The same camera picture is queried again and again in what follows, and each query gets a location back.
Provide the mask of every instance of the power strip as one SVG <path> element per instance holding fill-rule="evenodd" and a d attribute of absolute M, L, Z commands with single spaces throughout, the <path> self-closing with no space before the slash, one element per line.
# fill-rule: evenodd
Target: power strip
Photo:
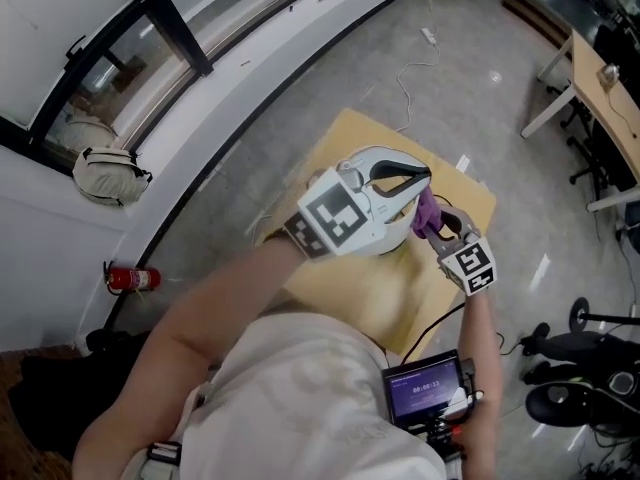
<path fill-rule="evenodd" d="M 429 44 L 431 44 L 432 46 L 436 45 L 436 36 L 434 36 L 427 27 L 421 28 L 420 32 L 422 32 L 422 35 L 424 35 L 425 39 L 429 41 Z"/>

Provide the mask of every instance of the display screen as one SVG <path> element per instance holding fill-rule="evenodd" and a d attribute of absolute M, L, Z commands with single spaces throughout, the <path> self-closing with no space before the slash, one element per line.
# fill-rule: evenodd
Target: display screen
<path fill-rule="evenodd" d="M 460 387 L 456 361 L 445 361 L 389 379 L 397 417 L 449 403 Z"/>

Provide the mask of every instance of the white cable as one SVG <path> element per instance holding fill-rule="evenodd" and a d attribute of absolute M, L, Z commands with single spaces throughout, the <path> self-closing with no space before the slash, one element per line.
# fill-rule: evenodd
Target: white cable
<path fill-rule="evenodd" d="M 396 77 L 396 81 L 402 88 L 402 92 L 404 92 L 404 95 L 407 98 L 407 123 L 404 126 L 401 126 L 400 128 L 396 128 L 395 130 L 396 132 L 401 132 L 402 130 L 406 130 L 407 128 L 409 128 L 409 126 L 411 126 L 411 94 L 409 94 L 409 91 L 407 91 L 407 88 L 402 83 L 402 79 L 401 79 L 402 75 L 411 66 L 437 66 L 440 63 L 440 48 L 438 47 L 437 42 L 435 42 L 438 26 L 436 25 L 436 19 L 435 19 L 435 16 L 433 15 L 433 2 L 431 0 L 429 0 L 429 13 L 431 14 L 431 25 L 433 28 L 433 38 L 434 38 L 434 42 L 433 43 L 429 42 L 429 44 L 431 44 L 436 49 L 436 51 L 438 52 L 438 57 L 436 58 L 435 62 L 409 62 L 402 68 L 402 71 L 398 73 L 398 76 Z"/>
<path fill-rule="evenodd" d="M 251 246 L 255 247 L 256 246 L 256 230 L 258 229 L 258 225 L 264 220 L 264 219 L 270 219 L 271 217 L 273 217 L 273 215 L 262 215 L 253 225 L 253 232 L 251 233 Z"/>
<path fill-rule="evenodd" d="M 433 37 L 438 33 L 438 25 L 436 25 L 436 17 L 433 14 L 433 2 L 429 0 L 429 13 L 431 14 L 431 25 L 433 29 Z"/>
<path fill-rule="evenodd" d="M 407 88 L 402 83 L 401 77 L 410 66 L 437 66 L 440 62 L 440 48 L 438 48 L 437 44 L 434 44 L 433 46 L 438 52 L 438 58 L 435 62 L 409 62 L 402 68 L 402 71 L 400 71 L 400 73 L 398 73 L 398 76 L 396 77 L 398 84 L 400 84 L 400 87 L 402 87 L 402 90 L 407 97 L 407 123 L 400 128 L 396 128 L 396 132 L 401 132 L 402 130 L 406 130 L 407 128 L 409 128 L 409 126 L 411 126 L 411 94 L 409 94 L 409 91 L 407 91 Z"/>

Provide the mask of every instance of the wooden board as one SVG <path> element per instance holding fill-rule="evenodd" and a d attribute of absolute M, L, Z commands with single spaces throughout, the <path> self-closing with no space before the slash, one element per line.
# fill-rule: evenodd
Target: wooden board
<path fill-rule="evenodd" d="M 609 94 L 611 104 L 609 104 L 607 93 L 596 76 L 605 62 L 575 30 L 572 37 L 573 83 L 576 93 L 607 131 L 636 180 L 640 182 L 640 109 L 620 82 L 611 89 Z M 627 119 L 631 130 L 639 138 L 633 138 L 629 126 L 611 106 Z"/>
<path fill-rule="evenodd" d="M 491 192 L 415 142 L 345 109 L 298 171 L 273 212 L 267 233 L 281 227 L 291 216 L 316 170 L 336 165 L 354 151 L 371 145 L 406 151 L 423 161 L 433 172 L 434 193 L 465 210 L 486 232 L 496 205 Z M 286 289 L 321 313 L 350 324 L 397 354 L 406 353 L 422 331 L 450 308 L 459 293 L 438 269 L 436 255 L 428 242 L 413 233 L 396 251 L 384 256 L 345 256 L 308 263 Z M 415 354 L 422 351 L 429 339 L 430 335 L 425 337 Z"/>

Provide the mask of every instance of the white shirt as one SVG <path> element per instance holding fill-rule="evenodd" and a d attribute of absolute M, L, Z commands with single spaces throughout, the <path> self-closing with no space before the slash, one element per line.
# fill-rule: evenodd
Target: white shirt
<path fill-rule="evenodd" d="M 442 459 L 392 426 L 384 353 L 333 318 L 252 323 L 189 420 L 181 480 L 446 478 Z"/>

